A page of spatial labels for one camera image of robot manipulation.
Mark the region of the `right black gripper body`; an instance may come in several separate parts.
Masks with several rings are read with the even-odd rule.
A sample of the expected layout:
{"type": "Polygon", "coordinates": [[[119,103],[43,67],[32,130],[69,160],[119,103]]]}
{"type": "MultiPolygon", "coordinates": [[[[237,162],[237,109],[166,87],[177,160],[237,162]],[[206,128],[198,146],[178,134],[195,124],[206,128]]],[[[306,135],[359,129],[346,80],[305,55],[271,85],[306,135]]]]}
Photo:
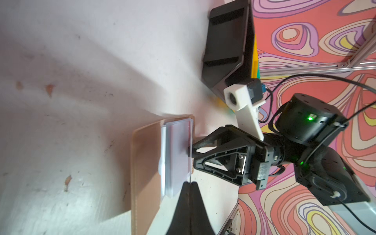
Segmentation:
{"type": "Polygon", "coordinates": [[[238,145],[236,162],[241,163],[235,167],[235,185],[240,187],[253,183],[257,190],[263,190],[269,177],[284,171],[287,142],[282,136],[267,133],[261,141],[249,134],[238,133],[235,143],[238,145]]]}

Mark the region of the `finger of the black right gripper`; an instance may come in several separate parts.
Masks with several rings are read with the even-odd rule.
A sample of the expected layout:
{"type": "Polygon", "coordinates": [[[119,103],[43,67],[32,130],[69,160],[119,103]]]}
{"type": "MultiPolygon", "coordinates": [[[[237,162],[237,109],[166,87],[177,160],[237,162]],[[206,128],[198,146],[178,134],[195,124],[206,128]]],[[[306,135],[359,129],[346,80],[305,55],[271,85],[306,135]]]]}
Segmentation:
{"type": "Polygon", "coordinates": [[[199,156],[198,149],[215,146],[214,152],[220,153],[245,146],[254,146],[256,141],[246,132],[233,125],[219,127],[214,132],[188,147],[191,156],[199,156]]]}
{"type": "Polygon", "coordinates": [[[196,170],[216,176],[237,186],[248,184],[248,166],[250,147],[217,147],[206,153],[192,153],[196,170]]]}

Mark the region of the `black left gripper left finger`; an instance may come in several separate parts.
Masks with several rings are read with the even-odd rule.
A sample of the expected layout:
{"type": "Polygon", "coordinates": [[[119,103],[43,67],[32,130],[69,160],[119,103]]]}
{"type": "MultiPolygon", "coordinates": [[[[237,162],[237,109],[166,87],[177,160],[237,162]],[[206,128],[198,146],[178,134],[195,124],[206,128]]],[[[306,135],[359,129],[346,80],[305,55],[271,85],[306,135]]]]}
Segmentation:
{"type": "Polygon", "coordinates": [[[167,235],[191,234],[191,184],[184,182],[167,235]]]}

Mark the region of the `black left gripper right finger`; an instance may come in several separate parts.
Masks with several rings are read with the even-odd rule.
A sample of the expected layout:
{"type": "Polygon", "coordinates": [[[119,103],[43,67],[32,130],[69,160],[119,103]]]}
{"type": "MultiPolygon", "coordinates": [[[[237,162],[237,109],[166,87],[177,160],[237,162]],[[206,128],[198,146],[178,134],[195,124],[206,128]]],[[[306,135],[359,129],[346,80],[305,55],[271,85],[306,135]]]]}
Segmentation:
{"type": "Polygon", "coordinates": [[[197,182],[191,183],[191,235],[215,235],[197,182]]]}

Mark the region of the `tan leather card holder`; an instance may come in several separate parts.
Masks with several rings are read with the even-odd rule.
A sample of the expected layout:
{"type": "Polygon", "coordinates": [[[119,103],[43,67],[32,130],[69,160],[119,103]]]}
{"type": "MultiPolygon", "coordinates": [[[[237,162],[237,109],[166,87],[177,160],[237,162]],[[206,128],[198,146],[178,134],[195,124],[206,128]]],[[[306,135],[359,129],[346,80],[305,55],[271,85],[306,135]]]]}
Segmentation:
{"type": "Polygon", "coordinates": [[[192,174],[194,116],[170,117],[136,129],[131,138],[131,233],[147,234],[165,197],[192,174]]]}

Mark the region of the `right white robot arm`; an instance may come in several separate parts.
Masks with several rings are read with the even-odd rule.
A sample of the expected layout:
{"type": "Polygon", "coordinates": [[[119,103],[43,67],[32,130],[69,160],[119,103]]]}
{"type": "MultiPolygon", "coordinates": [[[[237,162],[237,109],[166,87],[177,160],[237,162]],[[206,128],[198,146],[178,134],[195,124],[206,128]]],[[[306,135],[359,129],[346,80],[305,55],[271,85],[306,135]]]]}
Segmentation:
{"type": "Polygon", "coordinates": [[[253,183],[257,190],[263,190],[272,177],[272,167],[282,173],[286,164],[292,164],[296,181],[345,221],[364,223],[376,217],[375,200],[351,167],[330,148],[349,124],[337,108],[295,94],[270,121],[270,132],[263,134],[257,105],[248,92],[227,91],[225,100],[238,125],[220,127],[188,148],[196,170],[237,186],[253,183]]]}

